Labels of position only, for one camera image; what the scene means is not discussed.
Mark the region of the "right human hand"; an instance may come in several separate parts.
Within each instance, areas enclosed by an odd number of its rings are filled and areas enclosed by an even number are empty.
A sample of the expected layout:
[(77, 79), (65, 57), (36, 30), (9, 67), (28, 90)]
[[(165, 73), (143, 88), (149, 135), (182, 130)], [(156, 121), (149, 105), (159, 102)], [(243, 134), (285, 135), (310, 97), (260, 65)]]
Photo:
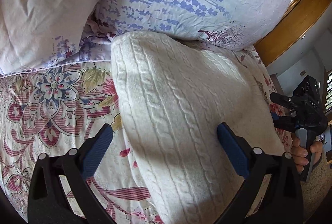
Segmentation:
[[(315, 155), (313, 162), (313, 168), (314, 168), (317, 165), (319, 165), (322, 159), (322, 152), (323, 152), (322, 142), (316, 141), (314, 144), (312, 144), (310, 147), (310, 152)], [(298, 173), (302, 173), (304, 167), (309, 164), (308, 159), (306, 159), (308, 151), (305, 148), (300, 147), (300, 139), (296, 136), (293, 136), (291, 154), (294, 159), (294, 163)]]

